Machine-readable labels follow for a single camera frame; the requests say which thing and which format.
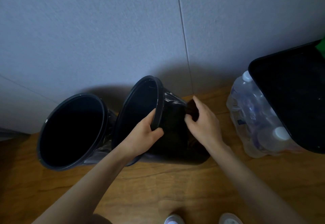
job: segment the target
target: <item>floor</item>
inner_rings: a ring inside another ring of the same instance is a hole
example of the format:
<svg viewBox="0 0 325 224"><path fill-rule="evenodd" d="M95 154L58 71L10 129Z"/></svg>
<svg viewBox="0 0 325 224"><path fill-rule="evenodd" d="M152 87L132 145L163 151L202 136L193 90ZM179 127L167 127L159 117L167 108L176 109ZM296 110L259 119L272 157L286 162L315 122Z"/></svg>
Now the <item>floor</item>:
<svg viewBox="0 0 325 224"><path fill-rule="evenodd" d="M247 156L225 106L229 90L197 95L219 118L226 144L308 221L325 223L325 156ZM92 168L43 168L35 153L37 136L0 143L0 223L33 222ZM214 224L224 212L258 223L211 158L199 166L136 163L124 168L95 212L116 224L162 224L172 212L187 224Z"/></svg>

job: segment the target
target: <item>forearm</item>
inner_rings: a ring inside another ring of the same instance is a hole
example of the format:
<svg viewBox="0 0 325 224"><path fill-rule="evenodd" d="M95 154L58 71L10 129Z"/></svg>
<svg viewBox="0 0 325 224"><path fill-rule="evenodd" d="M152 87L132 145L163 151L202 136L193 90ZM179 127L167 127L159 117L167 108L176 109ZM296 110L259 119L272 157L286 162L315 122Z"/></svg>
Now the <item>forearm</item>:
<svg viewBox="0 0 325 224"><path fill-rule="evenodd" d="M264 223L306 224L306 221L242 163L230 148L214 143L208 150L246 204Z"/></svg>
<svg viewBox="0 0 325 224"><path fill-rule="evenodd" d="M131 159L118 146L37 218L33 224L85 223L113 180Z"/></svg>

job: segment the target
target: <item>black tray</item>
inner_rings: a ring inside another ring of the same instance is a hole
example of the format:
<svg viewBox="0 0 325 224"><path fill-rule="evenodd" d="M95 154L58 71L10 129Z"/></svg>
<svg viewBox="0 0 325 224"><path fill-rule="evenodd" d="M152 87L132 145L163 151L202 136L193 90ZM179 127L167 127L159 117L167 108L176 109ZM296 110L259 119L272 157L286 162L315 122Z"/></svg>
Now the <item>black tray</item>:
<svg viewBox="0 0 325 224"><path fill-rule="evenodd" d="M320 40L260 57L248 71L301 147L325 153L325 59Z"/></svg>

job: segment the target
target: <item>sneaker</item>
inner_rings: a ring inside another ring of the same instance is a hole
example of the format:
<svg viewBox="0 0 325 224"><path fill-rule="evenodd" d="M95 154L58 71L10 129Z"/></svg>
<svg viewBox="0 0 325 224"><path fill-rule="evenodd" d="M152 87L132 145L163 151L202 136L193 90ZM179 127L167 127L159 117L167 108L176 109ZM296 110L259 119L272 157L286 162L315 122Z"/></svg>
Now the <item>sneaker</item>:
<svg viewBox="0 0 325 224"><path fill-rule="evenodd" d="M185 224L184 220L177 214L168 216L164 224Z"/></svg>
<svg viewBox="0 0 325 224"><path fill-rule="evenodd" d="M243 223L236 215L231 213L225 213L220 217L219 224L243 224Z"/></svg>

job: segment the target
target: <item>wall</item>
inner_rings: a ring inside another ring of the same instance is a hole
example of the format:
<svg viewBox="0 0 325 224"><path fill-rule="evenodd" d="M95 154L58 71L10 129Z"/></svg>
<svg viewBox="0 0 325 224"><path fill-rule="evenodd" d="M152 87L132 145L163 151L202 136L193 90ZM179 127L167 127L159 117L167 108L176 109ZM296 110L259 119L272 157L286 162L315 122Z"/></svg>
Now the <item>wall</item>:
<svg viewBox="0 0 325 224"><path fill-rule="evenodd" d="M119 110L151 74L179 96L230 84L250 61L321 38L325 0L1 0L0 127L39 131L90 91Z"/></svg>

